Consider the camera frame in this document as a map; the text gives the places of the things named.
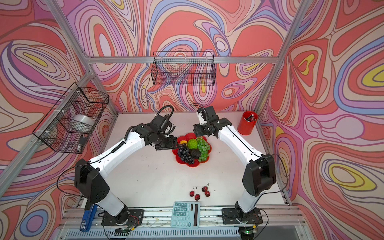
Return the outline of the green fake grape bunch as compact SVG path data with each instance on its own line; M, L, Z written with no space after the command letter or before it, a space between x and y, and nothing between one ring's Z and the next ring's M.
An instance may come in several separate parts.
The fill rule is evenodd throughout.
M201 153L201 155L199 156L198 158L198 161L200 163L203 163L203 162L206 162L208 160L208 157L209 157L209 151L211 150L211 146L210 144L202 137L198 137L196 138L197 142L198 142L198 150L199 152Z

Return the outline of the bumpy green fake fruit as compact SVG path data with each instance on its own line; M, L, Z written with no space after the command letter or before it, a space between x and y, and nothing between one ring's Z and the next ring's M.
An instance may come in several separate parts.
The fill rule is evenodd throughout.
M197 149L198 148L198 141L196 139L190 139L187 142L187 147L190 150Z

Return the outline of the black fake grape bunch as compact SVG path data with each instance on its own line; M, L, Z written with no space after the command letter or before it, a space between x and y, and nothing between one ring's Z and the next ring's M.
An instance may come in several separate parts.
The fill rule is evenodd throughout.
M190 154L190 149L187 147L187 144L180 144L177 152L179 158L187 165L193 165L195 159Z

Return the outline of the dark fake avocado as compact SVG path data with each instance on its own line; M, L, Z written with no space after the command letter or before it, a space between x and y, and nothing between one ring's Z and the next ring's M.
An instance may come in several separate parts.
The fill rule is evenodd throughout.
M190 149L190 156L192 159L199 159L202 153L198 149Z

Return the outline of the red cherry pair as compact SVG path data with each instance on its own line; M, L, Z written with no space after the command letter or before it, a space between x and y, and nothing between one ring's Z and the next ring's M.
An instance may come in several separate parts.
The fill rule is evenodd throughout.
M209 185L210 184L206 184L205 186L202 187L202 192L205 194L206 197L211 196L211 193L209 192Z
M199 201L201 198L197 191L198 187L193 187L193 190L189 192L189 196L193 197L195 201Z

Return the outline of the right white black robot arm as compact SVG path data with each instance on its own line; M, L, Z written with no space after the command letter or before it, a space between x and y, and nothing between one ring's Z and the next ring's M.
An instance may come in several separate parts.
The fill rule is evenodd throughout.
M197 137L214 136L225 143L245 167L242 178L244 191L235 203L234 214L222 214L224 221L249 223L259 215L257 203L276 183L276 165L272 155L264 155L249 144L226 118L219 118L214 107L198 107L199 123L194 125Z

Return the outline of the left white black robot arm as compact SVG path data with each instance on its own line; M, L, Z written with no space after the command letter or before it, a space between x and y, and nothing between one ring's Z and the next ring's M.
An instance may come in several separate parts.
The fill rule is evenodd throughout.
M111 191L106 177L129 156L145 146L152 146L156 151L173 150L178 147L177 138L172 134L176 127L170 121L174 107L167 105L161 109L171 111L164 116L157 112L150 123L129 127L125 136L104 153L89 161L81 159L75 165L76 189L91 204L101 207L113 217L116 225L125 225L130 212Z

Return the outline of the red pen cup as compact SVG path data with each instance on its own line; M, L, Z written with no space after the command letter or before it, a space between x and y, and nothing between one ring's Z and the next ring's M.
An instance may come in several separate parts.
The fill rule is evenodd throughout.
M238 132L244 136L250 135L256 125L257 120L258 115L255 112L244 112L238 125Z

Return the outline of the teal desk calculator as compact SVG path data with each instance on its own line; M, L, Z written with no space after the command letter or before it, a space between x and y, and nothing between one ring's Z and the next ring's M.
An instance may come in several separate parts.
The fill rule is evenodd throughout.
M171 215L171 227L196 230L200 224L200 202L175 201Z

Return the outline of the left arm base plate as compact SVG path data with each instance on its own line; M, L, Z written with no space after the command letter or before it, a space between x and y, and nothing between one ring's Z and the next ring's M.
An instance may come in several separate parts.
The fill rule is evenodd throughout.
M127 213L123 213L121 220L118 217L113 217L108 212L103 214L102 226L128 226L137 227L140 226L144 218L143 209L129 209Z

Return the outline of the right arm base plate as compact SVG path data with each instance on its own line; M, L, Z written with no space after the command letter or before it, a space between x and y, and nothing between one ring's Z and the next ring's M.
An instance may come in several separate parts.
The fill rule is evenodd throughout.
M252 224L258 226L263 223L261 210L258 208L254 208L248 213L243 213L241 209L237 208L225 208L218 217L222 218L225 225Z

